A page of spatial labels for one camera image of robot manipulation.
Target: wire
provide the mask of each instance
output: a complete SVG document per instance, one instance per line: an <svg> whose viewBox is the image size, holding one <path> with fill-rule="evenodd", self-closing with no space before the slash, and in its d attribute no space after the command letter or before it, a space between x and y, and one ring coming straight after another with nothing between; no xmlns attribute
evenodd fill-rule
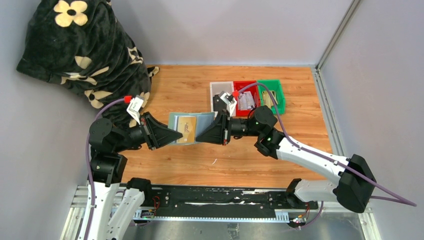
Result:
<svg viewBox="0 0 424 240"><path fill-rule="evenodd" d="M281 231L281 233L287 233L287 232L291 232L291 231L294 231L294 230L301 230L301 229L307 228L308 226L312 225L318 219L319 216L321 216L323 209L324 209L324 202L322 201L321 207L319 208L319 211L318 211L318 214L316 214L316 216L311 221L307 222L303 226L291 227L289 229L283 230L283 231Z"/></svg>
<svg viewBox="0 0 424 240"><path fill-rule="evenodd" d="M310 213L310 212L311 212L311 208L310 208L309 202L307 202L307 203L306 203L306 211L305 211L305 213L300 214L298 217L299 217L299 218L302 218L303 216L305 216L305 215L306 215L306 220L308 220L308 218L309 218L309 213Z"/></svg>
<svg viewBox="0 0 424 240"><path fill-rule="evenodd" d="M156 199L154 197L152 197L152 199L153 199L154 215L156 216L156 209L157 209L157 207L156 207Z"/></svg>
<svg viewBox="0 0 424 240"><path fill-rule="evenodd" d="M257 109L257 107L252 108L252 110L250 110L249 114L247 115L247 119L250 118L251 114L253 113L253 111Z"/></svg>
<svg viewBox="0 0 424 240"><path fill-rule="evenodd" d="M158 196L153 196L153 200L155 200L155 198L157 198L157 206L155 205L154 209L157 210L159 206L161 205L161 198Z"/></svg>
<svg viewBox="0 0 424 240"><path fill-rule="evenodd" d="M94 121L96 121L97 119L100 118L100 116L110 107L112 107L115 104L118 103L123 103L124 99L118 99L115 100L111 103L109 103L108 105L106 105L105 107L103 107L95 116ZM88 215L88 220L87 220L87 226L85 228L85 233L84 233L84 240L87 240L89 237L89 232L90 232L90 227L92 225L92 221L93 221L93 215L94 215L94 206L96 204L96 190L94 188L94 180L93 180L93 173L92 173L92 168L90 166L90 154L89 154L89 139L90 139L90 133L88 133L87 135L87 141L85 142L85 163L87 165L87 171L88 171L88 182L90 183L90 189L91 189L91 207L90 207L90 213Z"/></svg>
<svg viewBox="0 0 424 240"><path fill-rule="evenodd" d="M297 144L296 142L294 142L292 140L292 138L287 134L287 131L284 128L283 120L281 119L280 113L279 113L278 108L277 108L277 101L275 100L274 96L271 94L271 91L268 89L268 87L265 84L260 83L260 82L255 82L255 83L252 83L252 84L249 84L249 85L243 87L238 92L239 93L242 93L246 89L251 88L253 86L261 86L261 87L263 87L268 92L269 97L271 98L272 104L275 107L275 113L276 113L276 116L278 118L278 122L279 122L279 124L281 126L281 129L284 132L284 135L287 138L287 140L292 145L294 145L296 148L298 148L300 150L303 150L305 152L308 152L310 154L313 154L315 156L321 157L323 159L326 159L326 160L332 162L335 165L342 166L343 168L347 169L348 171L350 171L350 172L354 173L355 175L359 176L360 178L364 179L365 181L367 181L368 183L370 183L374 187L376 187L376 188L382 190L383 192L391 195L392 197L395 197L396 198L396 199L393 199L393 198L383 197L383 196L371 196L372 199L379 199L379 200L391 201L391 202L401 203L401 204L405 204L405 205L410 205L410 206L413 206L413 207L416 207L417 206L416 203L414 203L414 202L412 202L412 201L410 201L410 200L408 200L408 199L406 199L406 198L404 198L404 197L402 197L402 196L400 196L400 195L398 195L398 194L390 191L389 189L387 189L387 188L383 187L382 185L376 183L375 181L371 180L370 178L366 177L365 175L363 175L362 173L358 172L357 170L351 168L350 166L347 166L347 165L345 165L345 164L343 164L343 163L341 163L339 161L335 161L331 157L326 156L326 155L323 155L323 154L321 154L319 152L316 152L314 150L311 150L311 149L308 149L308 148L299 146L299 144Z"/></svg>

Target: metal floor plate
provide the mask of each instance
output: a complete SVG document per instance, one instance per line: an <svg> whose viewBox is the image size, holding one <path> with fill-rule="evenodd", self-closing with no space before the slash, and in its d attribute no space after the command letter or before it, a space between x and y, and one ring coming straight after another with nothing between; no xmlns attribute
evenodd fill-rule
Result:
<svg viewBox="0 0 424 240"><path fill-rule="evenodd" d="M285 223L154 221L129 227L123 240L365 240L355 213L324 213L301 231L288 228Z"/></svg>

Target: white plastic bin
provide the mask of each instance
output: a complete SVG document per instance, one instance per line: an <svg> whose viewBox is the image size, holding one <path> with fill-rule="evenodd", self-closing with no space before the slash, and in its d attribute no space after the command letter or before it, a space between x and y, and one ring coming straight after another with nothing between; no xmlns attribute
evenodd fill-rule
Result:
<svg viewBox="0 0 424 240"><path fill-rule="evenodd" d="M232 81L214 81L209 84L210 88L210 111L214 111L214 103L213 98L215 95L220 94L222 91L227 92L229 94L234 92L234 84ZM236 111L234 111L231 117L236 116Z"/></svg>

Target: red plastic bin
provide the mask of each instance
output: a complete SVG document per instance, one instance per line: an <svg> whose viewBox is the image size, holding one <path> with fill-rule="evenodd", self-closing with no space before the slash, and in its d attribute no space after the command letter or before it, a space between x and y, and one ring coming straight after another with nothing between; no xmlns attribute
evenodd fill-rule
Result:
<svg viewBox="0 0 424 240"><path fill-rule="evenodd" d="M241 90L242 88L246 87L249 84L254 84L256 83L256 81L233 81L233 85L234 85L234 90ZM254 99L254 103L255 103L255 107L259 107L261 106L261 99L259 96L259 91L258 91L258 86L252 86L248 89L246 89L247 92L251 92L253 99ZM237 103L237 105L235 106L235 115L237 117L246 117L249 112L251 110L239 110L239 104Z"/></svg>

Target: robotic arm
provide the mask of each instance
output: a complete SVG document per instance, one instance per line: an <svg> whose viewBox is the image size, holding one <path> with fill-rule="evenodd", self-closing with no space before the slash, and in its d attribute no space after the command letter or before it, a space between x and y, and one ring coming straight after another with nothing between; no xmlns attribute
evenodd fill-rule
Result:
<svg viewBox="0 0 424 240"><path fill-rule="evenodd" d="M229 94L220 98L228 105L235 105ZM365 159L354 154L351 158L337 156L305 145L274 128L277 119L267 106L253 110L247 119L230 117L228 110L218 113L214 122L201 133L197 142L227 145L231 136L240 139L245 136L257 137L254 146L264 156L286 160L301 165L325 176L328 180L307 181L294 179L287 188L286 196L292 205L309 201L339 202L346 209L363 213L374 190L374 186L340 165L312 154L330 157L335 163L342 163L364 174L375 182Z"/></svg>
<svg viewBox="0 0 424 240"><path fill-rule="evenodd" d="M126 185L122 202L114 215L110 216L127 164L127 158L118 153L140 149L142 144L147 144L150 150L155 150L183 137L181 133L158 122L149 112L138 117L140 125L128 131L115 127L105 118L93 122L89 129L95 204L91 205L92 193L89 185L86 211L78 239L121 240L137 208L141 205L151 205L150 180L132 178ZM85 236L87 226L89 232L88 236Z"/></svg>
<svg viewBox="0 0 424 240"><path fill-rule="evenodd" d="M231 94L222 92L219 98L226 105L213 123L197 138L197 142L227 145L231 136L257 137L254 146L264 156L287 160L325 176L328 180L307 181L294 179L285 195L292 207L304 206L310 201L339 202L346 209L363 213L374 186L341 166L316 156L310 152L331 157L368 178L375 178L364 158L353 155L351 158L335 156L300 143L274 128L277 119L267 106L253 110L247 119L230 117L236 100ZM133 117L139 125L128 131L116 128L108 119L93 122L89 129L91 144L90 168L95 189L95 204L91 205L91 192L88 194L86 211L78 239L121 240L139 206L151 205L152 185L147 179L133 178L128 182L121 204L111 217L114 197L119 189L127 158L119 154L125 150L137 150L147 144L150 150L161 148L183 137L177 131L154 119L149 112Z"/></svg>

